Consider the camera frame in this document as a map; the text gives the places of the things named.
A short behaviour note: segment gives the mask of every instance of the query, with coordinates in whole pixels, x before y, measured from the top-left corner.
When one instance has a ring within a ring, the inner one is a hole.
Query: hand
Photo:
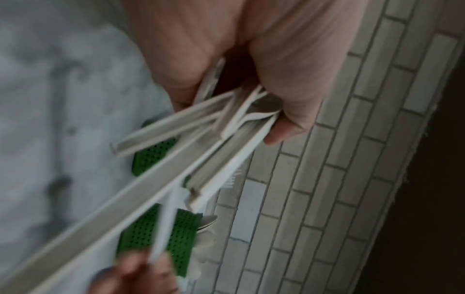
[[[226,57],[223,89],[255,71],[283,100],[266,144],[309,130],[358,29],[367,0],[123,0],[130,29],[175,111],[192,104]]]
[[[147,264],[148,253],[131,251],[94,281],[87,294],[179,294],[171,259],[163,254]]]

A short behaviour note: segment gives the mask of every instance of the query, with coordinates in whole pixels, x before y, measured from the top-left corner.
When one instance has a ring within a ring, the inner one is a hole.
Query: human hand
[[[179,294],[170,257],[165,253],[153,265],[147,259],[148,252],[125,253],[87,294]]]
[[[309,130],[342,65],[367,0],[123,0],[129,27],[175,111],[192,104],[210,65],[226,57],[218,89],[256,72],[283,100],[265,138]]]

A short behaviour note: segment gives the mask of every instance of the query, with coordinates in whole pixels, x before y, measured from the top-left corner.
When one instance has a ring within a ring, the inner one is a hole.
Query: tiled wall
[[[370,0],[311,132],[260,145],[187,293],[351,293],[463,47],[465,1]]]

